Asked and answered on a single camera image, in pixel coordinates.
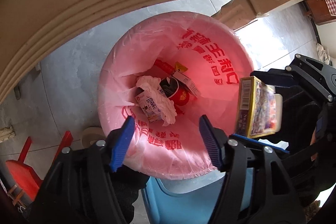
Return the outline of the gold purple card box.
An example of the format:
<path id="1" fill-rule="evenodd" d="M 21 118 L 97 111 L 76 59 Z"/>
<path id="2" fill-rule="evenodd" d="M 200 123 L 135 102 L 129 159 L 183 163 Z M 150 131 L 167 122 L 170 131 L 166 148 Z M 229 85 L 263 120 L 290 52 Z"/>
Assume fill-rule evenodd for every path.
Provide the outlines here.
<path id="1" fill-rule="evenodd" d="M 240 80 L 238 114 L 235 133 L 249 139 L 261 138 L 280 131 L 282 121 L 281 94 L 257 77 Z"/>

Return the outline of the red paper cup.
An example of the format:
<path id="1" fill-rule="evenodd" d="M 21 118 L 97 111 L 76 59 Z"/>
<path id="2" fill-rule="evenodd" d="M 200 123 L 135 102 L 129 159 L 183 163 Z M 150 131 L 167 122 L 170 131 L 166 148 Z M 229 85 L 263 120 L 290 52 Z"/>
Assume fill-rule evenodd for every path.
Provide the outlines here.
<path id="1" fill-rule="evenodd" d="M 186 88 L 174 77 L 166 77 L 161 80 L 160 86 L 171 101 L 177 106 L 185 106 L 190 100 L 190 94 Z"/>

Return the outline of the yellow snack wrapper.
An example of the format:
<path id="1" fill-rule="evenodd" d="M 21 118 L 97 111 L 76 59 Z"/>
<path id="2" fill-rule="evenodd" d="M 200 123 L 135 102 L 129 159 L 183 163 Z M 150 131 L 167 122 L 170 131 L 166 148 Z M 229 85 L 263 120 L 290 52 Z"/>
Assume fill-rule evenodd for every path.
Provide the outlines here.
<path id="1" fill-rule="evenodd" d="M 185 72 L 188 70 L 187 67 L 185 67 L 184 65 L 182 65 L 182 64 L 179 63 L 179 62 L 176 62 L 176 63 L 174 64 L 174 67 L 175 67 L 175 70 L 176 70 L 177 72 L 179 72 L 179 73 L 185 73 Z"/>

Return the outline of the white blue milk carton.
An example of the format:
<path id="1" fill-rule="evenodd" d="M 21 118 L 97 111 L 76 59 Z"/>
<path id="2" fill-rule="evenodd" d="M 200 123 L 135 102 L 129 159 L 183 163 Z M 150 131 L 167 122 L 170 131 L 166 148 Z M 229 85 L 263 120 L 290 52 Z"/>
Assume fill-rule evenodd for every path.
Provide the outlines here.
<path id="1" fill-rule="evenodd" d="M 161 110 L 159 110 L 158 106 L 154 102 L 154 99 L 147 91 L 141 88 L 137 88 L 135 93 L 135 100 L 149 122 L 156 122 L 161 120 Z"/>

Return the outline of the navy white tall box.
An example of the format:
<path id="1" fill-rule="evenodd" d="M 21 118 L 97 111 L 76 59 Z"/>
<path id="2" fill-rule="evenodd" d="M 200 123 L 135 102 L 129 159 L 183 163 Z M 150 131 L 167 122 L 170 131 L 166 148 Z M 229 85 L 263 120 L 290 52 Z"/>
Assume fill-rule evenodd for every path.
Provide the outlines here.
<path id="1" fill-rule="evenodd" d="M 195 85 L 195 83 L 187 76 L 185 76 L 183 73 L 179 71 L 175 71 L 173 73 L 173 77 L 183 83 L 187 90 L 195 97 L 199 97 L 201 95 L 199 89 Z"/>

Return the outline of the pink lined trash bin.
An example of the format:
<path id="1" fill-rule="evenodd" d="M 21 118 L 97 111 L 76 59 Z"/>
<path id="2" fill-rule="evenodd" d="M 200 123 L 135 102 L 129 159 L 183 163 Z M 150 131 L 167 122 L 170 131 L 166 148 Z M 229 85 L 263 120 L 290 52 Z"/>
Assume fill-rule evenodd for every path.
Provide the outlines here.
<path id="1" fill-rule="evenodd" d="M 112 167 L 168 180 L 212 172 L 199 118 L 232 134 L 240 80 L 252 71 L 238 37 L 212 17 L 167 12 L 136 24 L 110 51 L 98 83 L 104 133 L 135 121 L 126 154 Z"/>

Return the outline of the blue plastic stool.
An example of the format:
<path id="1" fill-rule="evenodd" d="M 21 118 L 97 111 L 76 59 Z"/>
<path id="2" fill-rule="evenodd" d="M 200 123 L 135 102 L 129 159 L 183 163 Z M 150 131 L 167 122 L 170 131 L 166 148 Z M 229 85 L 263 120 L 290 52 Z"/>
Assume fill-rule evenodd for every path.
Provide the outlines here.
<path id="1" fill-rule="evenodd" d="M 141 191 L 150 223 L 207 223 L 223 186 L 218 170 L 185 180 L 151 177 Z"/>

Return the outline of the checkered cloth side table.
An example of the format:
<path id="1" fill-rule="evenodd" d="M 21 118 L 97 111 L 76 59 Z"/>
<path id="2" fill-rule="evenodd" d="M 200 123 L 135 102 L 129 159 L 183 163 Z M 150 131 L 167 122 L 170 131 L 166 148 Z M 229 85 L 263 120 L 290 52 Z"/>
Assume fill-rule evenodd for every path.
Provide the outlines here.
<path id="1" fill-rule="evenodd" d="M 335 22 L 335 0 L 306 0 L 306 16 L 318 25 Z"/>

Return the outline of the red plastic stool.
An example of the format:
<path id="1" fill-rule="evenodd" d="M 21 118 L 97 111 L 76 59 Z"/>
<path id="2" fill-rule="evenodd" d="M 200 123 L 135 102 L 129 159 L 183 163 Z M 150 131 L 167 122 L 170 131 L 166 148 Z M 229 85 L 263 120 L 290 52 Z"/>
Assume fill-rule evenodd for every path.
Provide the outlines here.
<path id="1" fill-rule="evenodd" d="M 31 201 L 34 201 L 43 180 L 37 175 L 33 167 L 25 164 L 26 156 L 29 152 L 33 141 L 29 136 L 21 150 L 18 160 L 7 160 L 6 166 L 15 181 L 14 186 L 7 192 L 7 195 L 12 199 L 13 205 L 20 203 L 21 197 L 26 194 Z"/>

